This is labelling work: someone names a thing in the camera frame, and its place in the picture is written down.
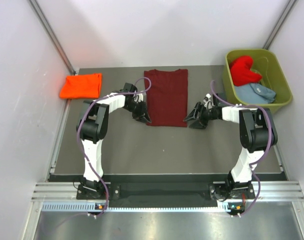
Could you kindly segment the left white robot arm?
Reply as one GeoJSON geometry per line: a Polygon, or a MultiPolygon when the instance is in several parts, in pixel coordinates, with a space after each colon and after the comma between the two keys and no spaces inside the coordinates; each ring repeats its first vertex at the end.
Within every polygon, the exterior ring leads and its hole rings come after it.
{"type": "Polygon", "coordinates": [[[77,141],[85,160],[85,170],[76,196],[78,200],[98,200],[107,194],[107,186],[102,179],[102,145],[108,130],[109,114],[118,109],[127,110],[138,122],[151,122],[143,92],[131,83],[125,83],[120,91],[100,99],[83,102],[76,126],[77,141]]]}

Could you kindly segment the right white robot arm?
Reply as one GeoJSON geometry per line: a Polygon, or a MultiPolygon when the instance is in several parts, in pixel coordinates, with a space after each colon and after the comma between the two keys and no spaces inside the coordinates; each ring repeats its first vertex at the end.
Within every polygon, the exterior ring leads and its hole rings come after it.
{"type": "Polygon", "coordinates": [[[277,132],[269,109],[232,105],[217,95],[207,94],[196,103],[184,118],[192,122],[190,128],[203,130],[214,120],[236,123],[242,146],[235,166],[223,184],[210,186],[211,198],[223,202],[227,199],[246,198],[252,195],[251,181],[254,170],[271,146],[277,143],[277,132]]]}

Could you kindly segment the dark red t shirt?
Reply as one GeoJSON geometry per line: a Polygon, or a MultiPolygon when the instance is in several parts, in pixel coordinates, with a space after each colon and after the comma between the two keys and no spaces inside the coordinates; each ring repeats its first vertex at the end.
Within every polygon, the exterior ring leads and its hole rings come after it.
{"type": "Polygon", "coordinates": [[[147,111],[153,127],[187,127],[188,70],[144,71],[147,93],[147,111]]]}

